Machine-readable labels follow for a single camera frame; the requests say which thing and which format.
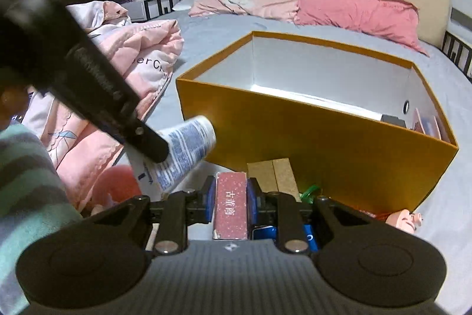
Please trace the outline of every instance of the bed sheet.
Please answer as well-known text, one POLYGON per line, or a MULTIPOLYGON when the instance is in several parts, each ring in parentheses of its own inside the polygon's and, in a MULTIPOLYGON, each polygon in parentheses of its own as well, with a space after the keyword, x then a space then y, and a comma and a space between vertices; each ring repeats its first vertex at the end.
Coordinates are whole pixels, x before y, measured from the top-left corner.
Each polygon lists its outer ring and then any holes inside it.
MULTIPOLYGON (((448 265, 446 281, 437 298, 445 310, 464 314, 472 306, 472 85, 442 52, 424 42, 430 58, 399 44, 331 26, 295 26, 253 16, 211 15, 190 18, 187 11, 173 12, 185 39, 183 51, 174 66, 171 84, 155 110, 147 119, 154 130, 183 121, 175 78, 208 56, 252 30, 286 32, 309 37, 359 45, 393 54, 417 64, 440 102, 452 130, 459 152, 430 196, 418 212, 424 217, 417 236, 431 242, 445 257, 448 265)), ((202 185, 207 175, 225 170, 203 162, 179 186, 180 189, 202 185)), ((199 232, 195 237, 204 237, 199 232)))

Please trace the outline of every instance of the green object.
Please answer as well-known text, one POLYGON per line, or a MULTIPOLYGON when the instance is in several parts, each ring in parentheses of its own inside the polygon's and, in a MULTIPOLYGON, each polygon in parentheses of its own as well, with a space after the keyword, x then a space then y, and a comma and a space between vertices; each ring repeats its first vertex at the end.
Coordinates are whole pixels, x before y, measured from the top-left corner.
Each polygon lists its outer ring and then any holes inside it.
POLYGON ((319 187, 317 185, 312 185, 303 194, 300 194, 300 200, 305 203, 313 204, 313 197, 311 194, 316 190, 319 190, 319 187))

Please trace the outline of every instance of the red box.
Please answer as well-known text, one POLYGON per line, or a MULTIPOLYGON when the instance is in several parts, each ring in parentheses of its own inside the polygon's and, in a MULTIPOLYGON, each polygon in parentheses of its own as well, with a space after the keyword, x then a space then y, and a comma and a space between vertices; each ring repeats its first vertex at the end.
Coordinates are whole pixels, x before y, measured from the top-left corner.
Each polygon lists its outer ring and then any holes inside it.
POLYGON ((245 172, 216 174, 214 239, 247 239, 245 172))

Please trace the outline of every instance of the light pink pillow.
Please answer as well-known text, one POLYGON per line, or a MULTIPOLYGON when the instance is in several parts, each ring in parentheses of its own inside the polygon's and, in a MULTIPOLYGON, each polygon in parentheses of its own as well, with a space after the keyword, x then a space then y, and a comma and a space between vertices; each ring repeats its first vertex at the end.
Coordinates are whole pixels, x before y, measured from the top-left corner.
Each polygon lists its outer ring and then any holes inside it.
POLYGON ((416 33, 418 9, 403 0, 298 0, 298 7, 295 24, 364 32, 429 56, 416 33))

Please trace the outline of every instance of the striped sleeve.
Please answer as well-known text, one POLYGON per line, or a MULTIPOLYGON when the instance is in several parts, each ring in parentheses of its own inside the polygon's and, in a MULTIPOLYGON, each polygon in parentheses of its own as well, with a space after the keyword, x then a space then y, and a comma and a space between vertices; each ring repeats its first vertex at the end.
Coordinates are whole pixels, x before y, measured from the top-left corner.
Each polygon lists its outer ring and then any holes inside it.
POLYGON ((0 314, 27 306, 15 276, 22 251, 80 219, 39 139, 21 124, 0 132, 0 314))

